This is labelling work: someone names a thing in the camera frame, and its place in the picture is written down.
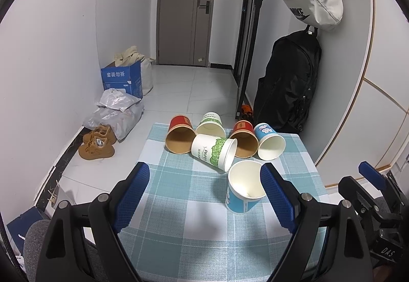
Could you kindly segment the blue bunny paper cup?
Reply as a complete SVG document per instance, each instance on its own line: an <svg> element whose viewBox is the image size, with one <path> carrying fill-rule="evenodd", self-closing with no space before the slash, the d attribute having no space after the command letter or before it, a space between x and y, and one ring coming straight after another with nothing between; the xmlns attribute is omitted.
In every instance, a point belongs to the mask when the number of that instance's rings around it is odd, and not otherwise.
<svg viewBox="0 0 409 282"><path fill-rule="evenodd" d="M244 214L266 196L260 179L261 167L262 164L254 160L243 160L231 167L225 198L230 211Z"/></svg>

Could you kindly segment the blue white paper cup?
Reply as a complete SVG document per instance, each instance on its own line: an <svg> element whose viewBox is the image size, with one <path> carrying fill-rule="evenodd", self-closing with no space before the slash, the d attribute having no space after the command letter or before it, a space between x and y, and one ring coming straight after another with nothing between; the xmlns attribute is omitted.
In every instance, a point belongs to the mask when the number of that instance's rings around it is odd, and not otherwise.
<svg viewBox="0 0 409 282"><path fill-rule="evenodd" d="M254 134L259 141L257 154L265 161L275 160L286 148L285 139L267 123L260 123L254 127Z"/></svg>

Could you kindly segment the small red kraft cup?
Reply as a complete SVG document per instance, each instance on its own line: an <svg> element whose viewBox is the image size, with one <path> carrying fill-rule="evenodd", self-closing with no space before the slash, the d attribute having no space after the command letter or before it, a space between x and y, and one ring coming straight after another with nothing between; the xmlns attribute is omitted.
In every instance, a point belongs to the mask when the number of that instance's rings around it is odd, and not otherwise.
<svg viewBox="0 0 409 282"><path fill-rule="evenodd" d="M249 158L256 154L259 141L254 133L252 124L247 120L235 123L230 139L237 140L236 157Z"/></svg>

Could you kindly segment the large red kraft cup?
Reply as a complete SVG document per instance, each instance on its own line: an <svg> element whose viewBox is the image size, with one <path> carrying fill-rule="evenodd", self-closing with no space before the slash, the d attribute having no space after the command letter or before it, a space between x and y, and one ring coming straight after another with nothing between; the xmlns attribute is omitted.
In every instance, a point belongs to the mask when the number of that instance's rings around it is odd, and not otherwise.
<svg viewBox="0 0 409 282"><path fill-rule="evenodd" d="M196 137L196 132L187 116L174 116L168 127L165 138L166 148L174 154L187 154L191 151L191 146Z"/></svg>

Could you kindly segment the white green paper cup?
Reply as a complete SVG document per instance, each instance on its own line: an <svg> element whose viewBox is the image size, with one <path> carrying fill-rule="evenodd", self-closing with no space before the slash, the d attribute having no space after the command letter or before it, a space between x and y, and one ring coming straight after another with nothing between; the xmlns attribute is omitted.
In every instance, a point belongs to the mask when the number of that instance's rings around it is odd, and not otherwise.
<svg viewBox="0 0 409 282"><path fill-rule="evenodd" d="M199 134L193 140L191 154L227 173L233 164L237 145L237 139Z"/></svg>
<svg viewBox="0 0 409 282"><path fill-rule="evenodd" d="M201 122L196 128L196 133L226 138L226 132L219 114L216 112L207 112L203 115Z"/></svg>

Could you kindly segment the white green paper cup rear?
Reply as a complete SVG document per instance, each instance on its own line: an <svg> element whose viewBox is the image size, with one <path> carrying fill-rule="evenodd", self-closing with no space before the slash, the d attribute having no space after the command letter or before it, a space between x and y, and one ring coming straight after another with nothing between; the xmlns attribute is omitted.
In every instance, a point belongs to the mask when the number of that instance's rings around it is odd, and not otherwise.
<svg viewBox="0 0 409 282"><path fill-rule="evenodd" d="M207 112L203 115L201 122L196 128L196 133L226 138L226 132L219 114L216 112Z"/></svg>

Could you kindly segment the brown shoe near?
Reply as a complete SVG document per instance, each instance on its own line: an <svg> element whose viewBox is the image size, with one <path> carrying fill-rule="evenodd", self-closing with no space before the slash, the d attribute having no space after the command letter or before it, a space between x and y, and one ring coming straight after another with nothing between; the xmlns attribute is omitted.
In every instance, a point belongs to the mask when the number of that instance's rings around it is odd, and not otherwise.
<svg viewBox="0 0 409 282"><path fill-rule="evenodd" d="M78 153L84 160L97 160L112 157L115 150L108 141L96 139L81 145L78 148Z"/></svg>

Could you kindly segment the brown shoe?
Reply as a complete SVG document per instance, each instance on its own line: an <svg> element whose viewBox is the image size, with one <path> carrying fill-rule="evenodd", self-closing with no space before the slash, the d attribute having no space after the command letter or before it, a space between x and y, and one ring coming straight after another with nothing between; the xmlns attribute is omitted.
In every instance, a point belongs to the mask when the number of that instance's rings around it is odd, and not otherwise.
<svg viewBox="0 0 409 282"><path fill-rule="evenodd" d="M84 160L97 160L112 157L115 150L108 141L96 139L81 145L78 148L78 153Z"/></svg>
<svg viewBox="0 0 409 282"><path fill-rule="evenodd" d="M103 124L100 124L91 132L83 135L83 143L87 144L93 137L108 139L111 144L115 144L117 142L117 138L112 128Z"/></svg>

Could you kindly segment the brown shoe far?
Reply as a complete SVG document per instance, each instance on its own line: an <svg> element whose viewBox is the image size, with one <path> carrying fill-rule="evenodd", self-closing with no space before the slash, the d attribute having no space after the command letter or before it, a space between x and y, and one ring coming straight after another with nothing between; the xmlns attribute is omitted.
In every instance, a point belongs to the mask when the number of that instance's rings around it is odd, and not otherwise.
<svg viewBox="0 0 409 282"><path fill-rule="evenodd" d="M117 138L112 128L103 124L100 124L91 132L83 135L83 143L87 144L93 137L108 139L111 144L115 144L117 142Z"/></svg>

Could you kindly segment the teal plaid tablecloth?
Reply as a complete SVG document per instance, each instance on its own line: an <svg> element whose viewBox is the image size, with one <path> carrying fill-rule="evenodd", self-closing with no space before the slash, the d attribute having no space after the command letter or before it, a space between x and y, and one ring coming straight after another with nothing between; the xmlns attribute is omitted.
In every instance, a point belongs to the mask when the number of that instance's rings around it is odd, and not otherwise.
<svg viewBox="0 0 409 282"><path fill-rule="evenodd" d="M148 186L119 239L145 281L266 281L290 233L267 199L244 214L225 206L224 173L164 145L154 124L140 155Z"/></svg>

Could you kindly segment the grey plastic mailer bag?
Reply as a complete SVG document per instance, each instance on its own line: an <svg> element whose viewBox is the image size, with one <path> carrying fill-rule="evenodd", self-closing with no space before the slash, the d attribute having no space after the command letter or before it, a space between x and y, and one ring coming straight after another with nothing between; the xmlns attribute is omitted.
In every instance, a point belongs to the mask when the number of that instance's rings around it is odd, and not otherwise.
<svg viewBox="0 0 409 282"><path fill-rule="evenodd" d="M110 126L116 139L121 142L139 122L143 111L142 101L133 104L123 112L109 108L99 108L85 118L83 126L90 130L94 130L100 125Z"/></svg>

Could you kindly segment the white trash bin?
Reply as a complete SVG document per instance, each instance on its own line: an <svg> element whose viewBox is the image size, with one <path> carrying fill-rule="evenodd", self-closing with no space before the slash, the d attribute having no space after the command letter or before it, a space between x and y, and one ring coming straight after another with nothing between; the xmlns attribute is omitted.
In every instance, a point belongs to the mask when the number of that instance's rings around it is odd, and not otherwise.
<svg viewBox="0 0 409 282"><path fill-rule="evenodd" d="M52 218L55 210L57 209L59 203L61 201L66 200L69 202L71 205L75 205L76 201L73 195L72 190L65 190L62 188L60 185L57 185L54 190L49 190L49 194L51 195L50 198L47 200L47 205L45 209L45 214L49 217Z"/></svg>

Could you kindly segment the white plastic mailer bag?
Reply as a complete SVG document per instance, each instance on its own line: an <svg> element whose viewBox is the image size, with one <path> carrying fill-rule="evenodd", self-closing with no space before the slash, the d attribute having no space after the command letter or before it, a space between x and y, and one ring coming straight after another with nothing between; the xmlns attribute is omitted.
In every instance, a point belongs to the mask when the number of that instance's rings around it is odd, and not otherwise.
<svg viewBox="0 0 409 282"><path fill-rule="evenodd" d="M102 93L101 98L96 102L96 105L98 107L120 110L121 112L124 112L140 101L141 99L138 97L129 95L126 92L122 92L114 88L110 88Z"/></svg>

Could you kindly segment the orange black object on floor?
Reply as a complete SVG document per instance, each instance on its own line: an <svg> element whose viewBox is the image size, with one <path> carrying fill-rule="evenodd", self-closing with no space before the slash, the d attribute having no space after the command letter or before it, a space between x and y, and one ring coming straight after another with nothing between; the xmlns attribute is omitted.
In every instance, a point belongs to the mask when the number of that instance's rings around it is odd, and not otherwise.
<svg viewBox="0 0 409 282"><path fill-rule="evenodd" d="M240 110L240 115L239 115L240 120L247 120L250 123L254 122L254 117L253 117L253 110L252 107L248 104L243 104L241 106Z"/></svg>

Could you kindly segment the black backpack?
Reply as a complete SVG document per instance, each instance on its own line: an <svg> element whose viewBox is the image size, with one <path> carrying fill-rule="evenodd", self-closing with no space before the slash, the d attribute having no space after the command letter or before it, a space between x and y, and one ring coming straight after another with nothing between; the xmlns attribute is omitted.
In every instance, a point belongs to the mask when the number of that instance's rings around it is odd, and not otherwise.
<svg viewBox="0 0 409 282"><path fill-rule="evenodd" d="M266 72L258 81L253 117L278 133L300 133L309 116L317 86L322 49L318 28L275 41Z"/></svg>

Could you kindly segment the grey chair seat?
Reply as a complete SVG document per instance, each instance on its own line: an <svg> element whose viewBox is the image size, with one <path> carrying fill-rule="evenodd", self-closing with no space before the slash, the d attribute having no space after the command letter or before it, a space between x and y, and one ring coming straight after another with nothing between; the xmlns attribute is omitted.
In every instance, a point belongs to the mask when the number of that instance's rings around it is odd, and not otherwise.
<svg viewBox="0 0 409 282"><path fill-rule="evenodd" d="M26 233L23 257L26 275L29 281L35 281L37 264L49 223L50 220L38 220L30 226ZM87 245L87 252L91 257L90 261L92 269L96 273L96 280L107 281L107 276L103 271L103 267L100 265L100 260L94 244L88 240L85 241L85 244Z"/></svg>

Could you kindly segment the blue cardboard box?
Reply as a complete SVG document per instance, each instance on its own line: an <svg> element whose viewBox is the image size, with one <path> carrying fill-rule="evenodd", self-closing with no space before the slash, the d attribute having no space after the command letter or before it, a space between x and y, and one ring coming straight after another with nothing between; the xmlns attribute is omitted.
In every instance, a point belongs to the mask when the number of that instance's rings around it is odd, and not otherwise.
<svg viewBox="0 0 409 282"><path fill-rule="evenodd" d="M116 67L112 62L100 70L103 87L120 90L140 99L143 98L141 82L141 61L136 61L130 66Z"/></svg>

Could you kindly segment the white sack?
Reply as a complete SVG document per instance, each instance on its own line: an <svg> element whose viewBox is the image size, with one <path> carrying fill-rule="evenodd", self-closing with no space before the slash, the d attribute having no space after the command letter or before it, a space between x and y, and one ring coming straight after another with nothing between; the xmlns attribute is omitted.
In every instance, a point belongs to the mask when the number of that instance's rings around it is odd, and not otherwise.
<svg viewBox="0 0 409 282"><path fill-rule="evenodd" d="M150 58L145 58L141 62L141 85L143 96L153 89L153 64Z"/></svg>

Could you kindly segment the beige tote bag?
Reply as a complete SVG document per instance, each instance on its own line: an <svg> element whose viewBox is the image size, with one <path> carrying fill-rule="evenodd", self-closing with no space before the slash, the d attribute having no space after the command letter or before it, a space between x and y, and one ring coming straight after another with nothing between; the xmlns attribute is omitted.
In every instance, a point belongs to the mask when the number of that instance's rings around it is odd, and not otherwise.
<svg viewBox="0 0 409 282"><path fill-rule="evenodd" d="M142 61L144 55L138 52L137 46L133 45L122 53L114 55L114 65L116 67L131 66L137 61Z"/></svg>

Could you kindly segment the black floor stand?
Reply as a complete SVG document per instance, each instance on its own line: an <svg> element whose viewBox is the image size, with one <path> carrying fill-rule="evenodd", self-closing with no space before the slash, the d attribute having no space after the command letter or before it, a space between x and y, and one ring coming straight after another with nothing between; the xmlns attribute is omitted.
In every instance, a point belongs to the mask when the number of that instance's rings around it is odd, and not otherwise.
<svg viewBox="0 0 409 282"><path fill-rule="evenodd" d="M238 91L235 118L241 115L241 106L245 101L245 92L254 54L256 34L259 24L261 6L264 0L243 0L241 23L238 33L236 57L233 69Z"/></svg>

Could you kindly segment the grey door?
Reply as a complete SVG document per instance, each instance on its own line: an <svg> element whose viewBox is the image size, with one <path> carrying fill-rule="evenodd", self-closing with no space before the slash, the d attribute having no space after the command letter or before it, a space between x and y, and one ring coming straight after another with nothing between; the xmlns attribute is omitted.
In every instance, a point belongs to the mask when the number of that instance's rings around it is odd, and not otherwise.
<svg viewBox="0 0 409 282"><path fill-rule="evenodd" d="M213 0L157 0L157 62L206 67Z"/></svg>

